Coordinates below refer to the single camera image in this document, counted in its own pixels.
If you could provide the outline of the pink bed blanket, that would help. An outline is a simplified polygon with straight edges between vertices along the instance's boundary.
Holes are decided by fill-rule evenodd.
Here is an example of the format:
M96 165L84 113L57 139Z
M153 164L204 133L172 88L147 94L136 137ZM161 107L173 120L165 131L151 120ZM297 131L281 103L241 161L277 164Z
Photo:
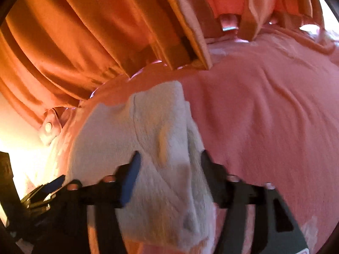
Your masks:
M209 70L171 70L156 62L131 78L106 82L78 108L92 98L119 105L132 94L180 82L203 149L245 182L275 184L310 252L318 252L338 223L338 47L303 32L266 28L252 42L218 42L209 50ZM65 113L52 143L52 177L72 180L66 135L78 108ZM125 241L130 253L183 253Z

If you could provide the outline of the pink pouch with white button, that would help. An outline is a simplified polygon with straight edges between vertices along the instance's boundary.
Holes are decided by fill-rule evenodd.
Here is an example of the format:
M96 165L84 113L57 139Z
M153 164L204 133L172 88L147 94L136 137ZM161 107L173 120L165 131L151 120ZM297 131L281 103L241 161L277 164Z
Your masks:
M65 109L51 108L46 112L45 119L39 128L39 137L45 146L49 146L57 137L65 124Z

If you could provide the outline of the cream fluffy garment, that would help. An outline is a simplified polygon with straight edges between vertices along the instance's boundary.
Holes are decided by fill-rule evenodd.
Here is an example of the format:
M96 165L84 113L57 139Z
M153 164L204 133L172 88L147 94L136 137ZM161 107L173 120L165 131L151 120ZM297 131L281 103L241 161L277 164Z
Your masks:
M97 183L141 154L132 199L118 210L123 237L156 252L210 253L215 212L200 165L202 139L180 82L132 94L119 105L92 98L78 108L66 135L67 176Z

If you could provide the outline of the orange curtain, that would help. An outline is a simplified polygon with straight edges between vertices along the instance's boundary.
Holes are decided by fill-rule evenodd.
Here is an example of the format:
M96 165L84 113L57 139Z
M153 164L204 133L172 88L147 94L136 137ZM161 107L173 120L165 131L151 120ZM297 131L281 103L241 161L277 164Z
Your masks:
M1 25L1 94L40 128L49 109L151 62L210 68L203 41L223 35L227 15L245 40L272 18L291 30L324 23L319 0L17 0Z

